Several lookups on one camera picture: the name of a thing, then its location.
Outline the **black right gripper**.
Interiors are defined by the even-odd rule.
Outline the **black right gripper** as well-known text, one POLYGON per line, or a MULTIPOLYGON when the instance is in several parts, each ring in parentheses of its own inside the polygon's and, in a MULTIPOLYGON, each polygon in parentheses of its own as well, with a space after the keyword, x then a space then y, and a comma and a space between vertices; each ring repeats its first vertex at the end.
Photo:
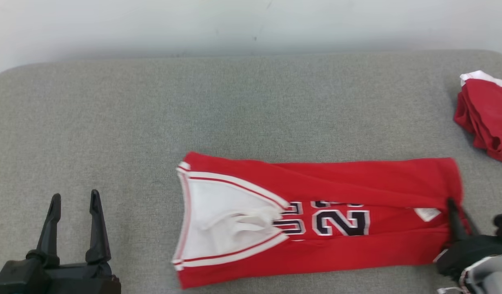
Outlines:
POLYGON ((481 234, 473 218, 465 208, 447 199, 449 230, 451 245, 436 260, 436 270, 442 276, 457 281, 462 271, 479 262, 481 259, 502 255, 502 214, 498 214, 493 222, 497 227, 495 236, 481 234))

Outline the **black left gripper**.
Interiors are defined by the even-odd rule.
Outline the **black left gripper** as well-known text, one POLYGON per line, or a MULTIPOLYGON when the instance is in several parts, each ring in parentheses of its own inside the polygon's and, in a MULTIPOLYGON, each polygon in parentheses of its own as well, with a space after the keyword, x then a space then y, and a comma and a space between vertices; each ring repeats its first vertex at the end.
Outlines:
POLYGON ((122 285, 113 275, 111 250, 98 190, 89 205, 92 229, 86 263, 60 265, 57 254, 61 195, 53 195, 36 249, 26 259, 8 261, 0 271, 0 294, 120 294, 122 285))

